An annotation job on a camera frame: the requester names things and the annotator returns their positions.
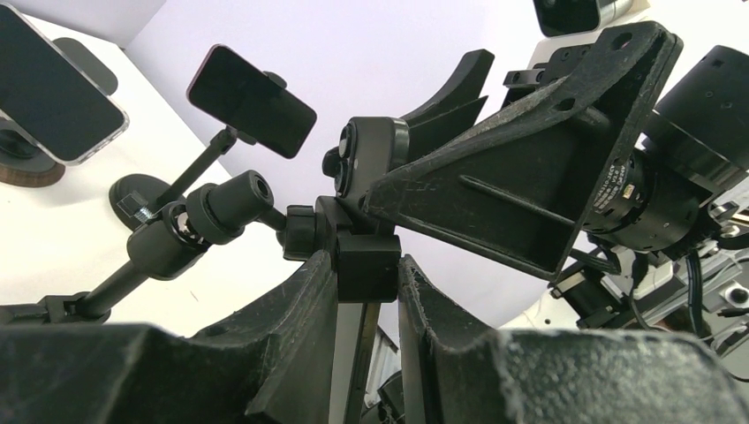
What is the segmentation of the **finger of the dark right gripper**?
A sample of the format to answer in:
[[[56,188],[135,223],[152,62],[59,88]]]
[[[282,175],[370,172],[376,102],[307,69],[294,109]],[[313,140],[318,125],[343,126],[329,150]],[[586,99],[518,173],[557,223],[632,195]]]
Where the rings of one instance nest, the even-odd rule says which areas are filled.
[[[444,146],[476,123],[487,100],[481,92],[494,59],[485,49],[465,53],[443,86],[401,117],[409,127],[409,162]]]

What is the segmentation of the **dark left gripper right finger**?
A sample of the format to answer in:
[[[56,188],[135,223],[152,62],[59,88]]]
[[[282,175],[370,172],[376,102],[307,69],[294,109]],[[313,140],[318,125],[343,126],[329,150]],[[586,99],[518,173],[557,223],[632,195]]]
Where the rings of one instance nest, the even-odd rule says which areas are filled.
[[[398,265],[408,423],[745,423],[700,341],[637,330],[494,329]]]

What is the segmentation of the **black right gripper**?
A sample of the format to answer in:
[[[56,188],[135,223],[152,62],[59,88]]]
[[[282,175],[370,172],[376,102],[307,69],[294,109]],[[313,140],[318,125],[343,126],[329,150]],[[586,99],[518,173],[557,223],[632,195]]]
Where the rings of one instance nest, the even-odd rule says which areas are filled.
[[[641,322],[678,261],[700,279],[715,202],[748,176],[747,54],[714,46],[655,105],[683,47],[654,21],[603,30],[568,75],[377,179],[365,211],[547,281],[584,224],[595,249],[556,292],[581,327]]]

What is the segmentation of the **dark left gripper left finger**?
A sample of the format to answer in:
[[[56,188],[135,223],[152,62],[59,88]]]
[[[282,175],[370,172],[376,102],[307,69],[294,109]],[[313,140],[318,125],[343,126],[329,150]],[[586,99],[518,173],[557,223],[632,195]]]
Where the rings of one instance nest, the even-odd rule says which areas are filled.
[[[337,283],[315,253],[193,337],[145,324],[1,332],[4,423],[325,423]]]

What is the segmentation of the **clear-case phone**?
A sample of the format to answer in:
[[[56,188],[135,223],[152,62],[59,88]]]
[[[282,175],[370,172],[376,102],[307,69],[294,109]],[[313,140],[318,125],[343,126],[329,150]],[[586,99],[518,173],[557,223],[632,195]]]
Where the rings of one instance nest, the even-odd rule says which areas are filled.
[[[85,162],[130,124],[121,107],[9,4],[1,5],[1,112],[65,165]]]

